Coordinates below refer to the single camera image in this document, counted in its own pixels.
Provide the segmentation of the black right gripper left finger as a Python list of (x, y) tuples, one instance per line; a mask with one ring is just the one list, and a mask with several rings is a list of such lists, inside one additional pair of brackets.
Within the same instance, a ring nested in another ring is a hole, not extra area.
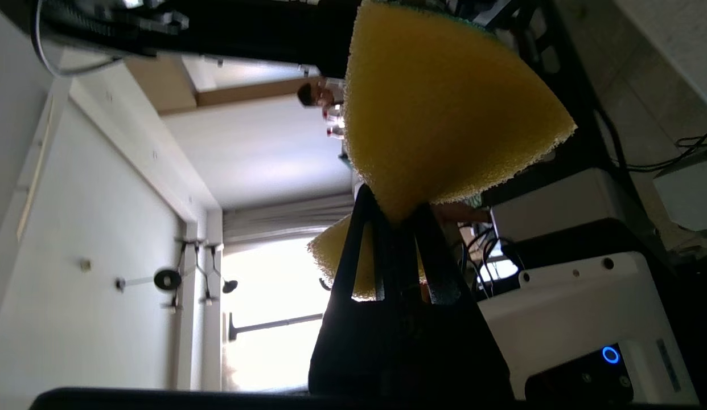
[[(375, 300), (354, 300), (365, 232), (371, 232)], [(313, 395), (385, 395), (400, 345), (401, 258), (397, 235), (372, 190), (359, 190), (319, 336), (310, 358)]]

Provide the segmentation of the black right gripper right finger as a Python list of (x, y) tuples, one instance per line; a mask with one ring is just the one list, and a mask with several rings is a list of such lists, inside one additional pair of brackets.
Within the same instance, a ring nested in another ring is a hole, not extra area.
[(430, 301), (404, 290), (408, 350), (422, 355), (415, 385), (426, 396), (512, 399), (510, 371), (428, 204), (406, 219), (405, 248), (424, 268)]

